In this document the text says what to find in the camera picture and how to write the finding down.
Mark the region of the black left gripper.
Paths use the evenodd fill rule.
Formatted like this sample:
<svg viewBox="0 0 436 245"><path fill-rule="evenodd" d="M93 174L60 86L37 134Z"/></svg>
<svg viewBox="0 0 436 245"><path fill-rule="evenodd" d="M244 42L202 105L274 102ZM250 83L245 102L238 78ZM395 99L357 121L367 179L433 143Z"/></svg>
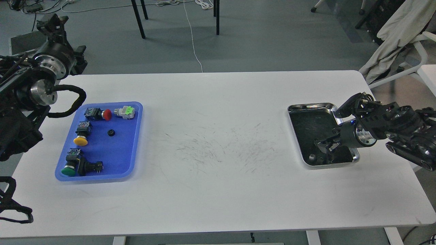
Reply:
<svg viewBox="0 0 436 245"><path fill-rule="evenodd" d="M68 19L68 16L51 13L37 21L37 30L46 36L47 41L34 54L34 60L51 70L57 80L81 75L88 65L84 57L85 45L78 46L75 51L68 46L64 29Z"/></svg>

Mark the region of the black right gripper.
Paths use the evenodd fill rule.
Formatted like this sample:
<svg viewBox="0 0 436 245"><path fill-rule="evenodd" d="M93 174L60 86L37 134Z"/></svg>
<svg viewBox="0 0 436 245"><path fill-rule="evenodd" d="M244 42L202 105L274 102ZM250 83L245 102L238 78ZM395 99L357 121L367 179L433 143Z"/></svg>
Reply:
<svg viewBox="0 0 436 245"><path fill-rule="evenodd" d="M341 105L335 112L336 118L355 118L345 121L335 128L334 135L326 138L315 138L313 143L325 154L323 163L339 163L335 152L339 146L363 148L373 146L379 138L376 131L380 127L380 102L366 93L356 93Z"/></svg>

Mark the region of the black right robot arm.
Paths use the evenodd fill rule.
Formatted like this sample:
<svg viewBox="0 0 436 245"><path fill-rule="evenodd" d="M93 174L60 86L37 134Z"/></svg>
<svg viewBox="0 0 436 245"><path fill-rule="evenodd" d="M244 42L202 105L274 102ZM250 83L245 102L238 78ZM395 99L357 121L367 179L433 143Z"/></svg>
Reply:
<svg viewBox="0 0 436 245"><path fill-rule="evenodd" d="M354 116L339 124L333 135L314 141L329 161L341 146L371 147L377 141L388 139L386 148L421 168L435 170L436 130L435 111L426 107L414 110L400 107L397 102L382 104L367 93L357 93L334 111L336 118Z"/></svg>

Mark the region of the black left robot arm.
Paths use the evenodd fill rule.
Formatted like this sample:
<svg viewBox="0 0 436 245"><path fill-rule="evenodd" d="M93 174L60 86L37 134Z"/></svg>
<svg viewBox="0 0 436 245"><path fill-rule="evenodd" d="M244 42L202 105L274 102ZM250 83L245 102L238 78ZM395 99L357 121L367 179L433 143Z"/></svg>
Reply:
<svg viewBox="0 0 436 245"><path fill-rule="evenodd" d="M86 46L73 49L67 40L64 25L67 16L55 13L37 22L37 29L46 36L45 43L33 54L22 52L1 56L0 87L0 159L27 152L43 140L39 127L45 118L70 116L83 105L86 92L74 85L60 85L67 76L83 73L87 66ZM70 109L50 112L58 91L78 94Z"/></svg>

